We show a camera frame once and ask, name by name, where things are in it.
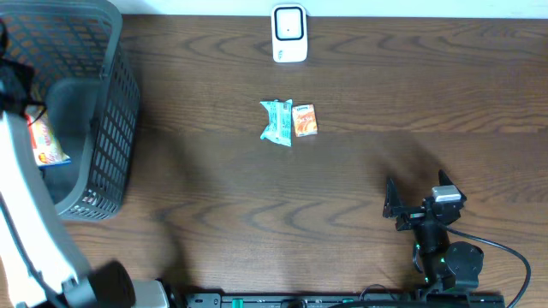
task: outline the wire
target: wire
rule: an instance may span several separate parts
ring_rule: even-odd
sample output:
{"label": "wire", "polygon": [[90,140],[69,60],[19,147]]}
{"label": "wire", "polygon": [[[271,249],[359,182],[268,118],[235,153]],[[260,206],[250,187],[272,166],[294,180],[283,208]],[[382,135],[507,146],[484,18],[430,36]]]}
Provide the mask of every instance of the wire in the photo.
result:
{"label": "wire", "polygon": [[372,284],[371,286],[369,287],[366,287],[363,292],[360,294],[360,301],[363,301],[363,297],[366,296],[367,292],[369,292],[369,289],[372,288],[372,287],[381,287],[384,289],[384,291],[389,294],[389,296],[391,296],[391,298],[395,301],[397,301],[396,297],[394,297],[394,295],[392,294],[392,292],[386,288],[385,286],[383,286],[382,284],[378,284],[378,283],[375,283],[375,284]]}
{"label": "wire", "polygon": [[0,210],[3,215],[3,219],[6,222],[6,225],[8,226],[8,230],[9,230],[9,233],[11,234],[12,240],[14,241],[15,247],[17,248],[17,251],[19,252],[19,256],[23,260],[23,263],[25,264],[25,266],[27,266],[27,270],[30,276],[32,276],[34,280],[40,285],[40,287],[42,287],[42,289],[44,290],[45,297],[56,308],[67,307],[57,298],[57,293],[53,291],[53,289],[51,289],[51,287],[47,283],[45,283],[44,279],[42,279],[42,275],[34,268],[33,262],[28,257],[27,251],[25,251],[25,247],[23,246],[21,242],[21,238],[17,234],[17,230],[15,230],[14,221],[12,220],[11,215],[9,214],[9,211],[6,207],[6,204],[3,201],[2,194],[0,194]]}
{"label": "wire", "polygon": [[525,293],[525,291],[527,290],[527,287],[529,286],[529,282],[531,281],[531,265],[529,265],[529,262],[527,261],[527,259],[525,257],[523,257],[519,252],[515,251],[514,249],[510,248],[510,247],[507,247],[507,246],[504,246],[502,244],[498,244],[497,242],[494,242],[494,241],[491,241],[491,240],[486,240],[486,239],[482,239],[478,236],[474,236],[474,235],[470,235],[470,234],[465,234],[464,232],[461,232],[461,231],[457,231],[453,228],[449,228],[447,226],[445,226],[443,223],[441,223],[437,217],[434,216],[434,219],[436,219],[436,222],[438,224],[438,226],[442,229],[444,229],[445,231],[447,232],[450,232],[452,234],[456,234],[456,235],[459,235],[465,239],[469,239],[469,240],[476,240],[478,242],[481,242],[481,243],[484,243],[484,244],[487,244],[487,245],[491,245],[491,246],[494,246],[498,249],[502,249],[504,250],[505,252],[509,252],[511,254],[513,254],[514,256],[518,257],[522,262],[523,262],[523,265],[525,265],[525,271],[527,272],[525,274],[525,281],[523,282],[523,285],[521,286],[521,289],[520,289],[520,292],[517,293],[517,295],[514,297],[514,299],[512,299],[512,301],[510,302],[510,304],[507,306],[507,308],[513,308],[517,302],[520,301],[521,299],[521,296],[523,296],[523,294]]}
{"label": "wire", "polygon": [[400,307],[400,308],[469,308],[468,304],[457,303],[433,303],[419,301],[402,301],[402,300],[361,300],[357,302],[348,302],[333,305],[329,308],[356,308],[356,307]]}

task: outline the colorful snack package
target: colorful snack package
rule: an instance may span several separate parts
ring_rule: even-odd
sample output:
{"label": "colorful snack package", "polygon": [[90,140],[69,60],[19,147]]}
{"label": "colorful snack package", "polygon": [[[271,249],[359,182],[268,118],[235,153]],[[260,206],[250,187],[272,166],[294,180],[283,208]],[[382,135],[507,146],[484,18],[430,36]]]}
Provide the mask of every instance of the colorful snack package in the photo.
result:
{"label": "colorful snack package", "polygon": [[269,124],[260,135],[279,145],[291,146],[291,106],[293,100],[286,102],[260,102],[268,111]]}
{"label": "colorful snack package", "polygon": [[31,134],[34,160],[39,168],[70,163],[70,157],[63,152],[51,129],[47,112],[43,107],[29,106],[26,110],[28,131]]}
{"label": "colorful snack package", "polygon": [[297,137],[318,133],[314,105],[302,105],[293,107],[293,123]]}

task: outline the wooden table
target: wooden table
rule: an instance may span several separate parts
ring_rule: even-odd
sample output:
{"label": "wooden table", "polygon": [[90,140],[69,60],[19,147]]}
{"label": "wooden table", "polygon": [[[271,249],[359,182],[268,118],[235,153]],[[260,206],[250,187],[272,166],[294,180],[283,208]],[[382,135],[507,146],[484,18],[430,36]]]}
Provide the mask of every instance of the wooden table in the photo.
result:
{"label": "wooden table", "polygon": [[[533,279],[520,306],[544,307],[548,22],[308,28],[308,59],[277,64],[269,18],[124,17],[142,117],[122,212],[67,224],[91,264],[238,293],[411,288],[423,277],[412,233],[381,217],[385,178],[418,204],[443,168],[468,196],[454,227],[522,252]],[[314,104],[319,134],[260,140],[265,98]],[[480,246],[479,289],[509,303],[523,265]]]}

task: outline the blue packet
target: blue packet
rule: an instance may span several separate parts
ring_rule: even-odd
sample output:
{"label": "blue packet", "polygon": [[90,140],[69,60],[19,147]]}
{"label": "blue packet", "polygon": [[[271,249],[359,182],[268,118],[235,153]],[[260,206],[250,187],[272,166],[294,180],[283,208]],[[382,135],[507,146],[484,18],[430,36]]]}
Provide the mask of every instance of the blue packet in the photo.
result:
{"label": "blue packet", "polygon": [[260,102],[268,111],[269,124],[260,135],[279,145],[291,146],[291,106],[293,99],[285,102]]}

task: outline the black cable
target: black cable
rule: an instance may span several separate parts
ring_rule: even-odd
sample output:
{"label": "black cable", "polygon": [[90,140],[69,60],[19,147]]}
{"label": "black cable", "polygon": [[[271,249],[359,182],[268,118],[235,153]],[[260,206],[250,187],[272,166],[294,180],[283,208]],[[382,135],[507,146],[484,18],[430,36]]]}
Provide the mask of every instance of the black cable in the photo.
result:
{"label": "black cable", "polygon": [[392,298],[393,300],[397,301],[396,297],[394,297],[394,295],[392,294],[392,292],[391,292],[388,288],[386,288],[386,287],[383,286],[382,284],[378,284],[378,283],[375,283],[375,284],[372,284],[372,285],[369,286],[369,287],[366,287],[366,288],[363,290],[363,292],[361,292],[361,294],[360,294],[360,301],[363,300],[363,297],[366,296],[367,292],[369,292],[369,289],[372,288],[372,287],[381,287],[381,288],[383,288],[384,291],[385,291],[387,294],[389,294],[389,296],[391,296],[391,298]]}
{"label": "black cable", "polygon": [[497,242],[494,242],[494,241],[491,241],[491,240],[482,239],[482,238],[474,236],[474,235],[465,234],[464,232],[457,231],[453,228],[449,228],[449,227],[445,226],[442,222],[440,222],[437,217],[434,216],[434,218],[436,219],[436,222],[437,222],[438,226],[440,228],[442,228],[443,230],[447,231],[447,232],[459,235],[459,236],[461,236],[465,239],[476,240],[478,242],[494,246],[498,249],[502,249],[505,252],[509,252],[509,253],[513,254],[514,256],[518,257],[523,262],[523,265],[525,265],[525,271],[527,272],[525,274],[525,281],[523,282],[523,285],[521,286],[520,292],[517,293],[517,295],[514,297],[514,299],[512,299],[510,304],[507,306],[507,308],[513,308],[517,304],[517,302],[520,301],[521,296],[523,296],[523,294],[527,290],[527,287],[529,286],[529,282],[531,281],[531,266],[529,265],[529,262],[527,261],[527,259],[525,257],[523,257],[519,252],[515,251],[514,249],[512,249],[510,247],[504,246],[502,244],[498,244]]}
{"label": "black cable", "polygon": [[434,303],[434,302],[419,302],[419,301],[402,301],[402,300],[361,300],[357,302],[348,302],[333,305],[329,308],[357,308],[357,307],[399,307],[399,308],[469,308],[468,304],[457,303]]}
{"label": "black cable", "polygon": [[8,209],[6,208],[6,204],[4,203],[2,198],[2,194],[0,194],[0,210],[2,211],[3,219],[6,222],[6,225],[8,226],[8,230],[9,230],[9,233],[11,234],[12,240],[14,241],[15,247],[17,248],[17,251],[19,252],[19,256],[23,260],[23,263],[25,264],[25,266],[27,266],[27,270],[30,276],[34,278],[34,280],[36,280],[36,282],[40,285],[40,287],[42,287],[42,289],[44,290],[45,297],[56,308],[67,307],[59,299],[57,299],[57,293],[53,291],[53,289],[47,283],[45,283],[44,279],[42,279],[42,275],[34,268],[33,262],[28,257],[27,251],[25,251],[25,247],[23,246],[23,243],[21,242],[21,238],[17,234],[17,230],[15,230],[14,221],[12,220]]}

